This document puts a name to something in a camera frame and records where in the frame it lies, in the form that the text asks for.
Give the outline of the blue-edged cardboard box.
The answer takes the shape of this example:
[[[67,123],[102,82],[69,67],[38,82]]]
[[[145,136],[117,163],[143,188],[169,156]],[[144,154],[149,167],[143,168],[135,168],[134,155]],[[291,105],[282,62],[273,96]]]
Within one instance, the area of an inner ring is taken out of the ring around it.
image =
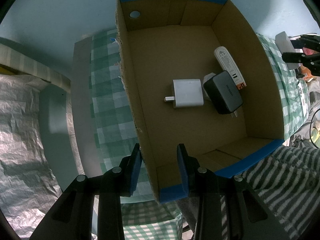
[[[187,196],[177,146],[230,178],[284,142],[280,92],[231,0],[117,0],[120,72],[155,198]]]

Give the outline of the white block in gripper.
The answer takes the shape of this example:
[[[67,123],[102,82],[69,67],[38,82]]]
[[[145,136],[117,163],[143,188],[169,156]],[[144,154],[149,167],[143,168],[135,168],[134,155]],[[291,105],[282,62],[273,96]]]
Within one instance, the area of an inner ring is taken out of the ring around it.
[[[287,36],[287,34],[284,31],[282,31],[281,33],[276,35],[275,43],[276,43],[276,45],[282,55],[284,53],[296,53],[297,52],[295,50],[295,48],[293,47],[289,37]],[[300,63],[291,63],[291,62],[286,62],[285,60],[283,60],[283,61],[286,63],[289,70],[298,69],[300,67]]]

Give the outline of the green checkered tablecloth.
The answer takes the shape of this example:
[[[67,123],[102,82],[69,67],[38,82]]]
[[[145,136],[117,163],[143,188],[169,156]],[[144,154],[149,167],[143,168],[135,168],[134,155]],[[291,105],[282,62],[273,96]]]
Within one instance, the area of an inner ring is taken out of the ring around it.
[[[118,166],[131,154],[138,138],[120,74],[117,30],[93,35],[91,43],[91,116],[95,121],[95,143],[103,172]],[[183,218],[175,202],[155,201],[145,166],[141,166],[137,188],[122,197],[125,239],[181,239]]]

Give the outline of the white square charger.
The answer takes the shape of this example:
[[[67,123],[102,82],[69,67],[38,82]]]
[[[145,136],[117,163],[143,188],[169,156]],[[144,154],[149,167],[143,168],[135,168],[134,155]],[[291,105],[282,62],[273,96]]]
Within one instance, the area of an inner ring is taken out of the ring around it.
[[[165,102],[172,102],[174,108],[203,106],[203,92],[200,79],[177,79],[172,81],[172,96]]]

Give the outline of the grey striped towel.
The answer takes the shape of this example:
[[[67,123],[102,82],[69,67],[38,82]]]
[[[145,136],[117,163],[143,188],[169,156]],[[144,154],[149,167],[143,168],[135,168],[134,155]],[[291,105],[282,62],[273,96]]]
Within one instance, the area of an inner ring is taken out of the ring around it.
[[[244,172],[213,183],[199,202],[195,239],[319,239],[319,150],[280,146]]]

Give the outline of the black and grey charger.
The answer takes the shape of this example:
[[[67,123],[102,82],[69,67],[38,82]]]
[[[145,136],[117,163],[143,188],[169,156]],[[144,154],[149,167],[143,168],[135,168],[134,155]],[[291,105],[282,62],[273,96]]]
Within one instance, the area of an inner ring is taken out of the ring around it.
[[[240,92],[226,70],[219,74],[206,75],[202,87],[219,114],[233,114],[243,104]]]

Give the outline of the grey crinkled woven sack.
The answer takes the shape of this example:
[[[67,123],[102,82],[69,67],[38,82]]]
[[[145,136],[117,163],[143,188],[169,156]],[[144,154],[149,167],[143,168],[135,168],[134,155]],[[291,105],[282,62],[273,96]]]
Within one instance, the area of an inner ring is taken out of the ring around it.
[[[40,137],[40,91],[31,75],[1,75],[1,210],[21,239],[29,239],[61,195]]]

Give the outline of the striped beige cushion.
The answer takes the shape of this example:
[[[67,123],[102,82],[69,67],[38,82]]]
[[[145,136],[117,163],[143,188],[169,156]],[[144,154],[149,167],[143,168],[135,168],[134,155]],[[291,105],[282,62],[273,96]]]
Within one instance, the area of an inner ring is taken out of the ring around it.
[[[69,78],[3,44],[1,44],[1,65],[41,78],[68,93],[71,92]]]

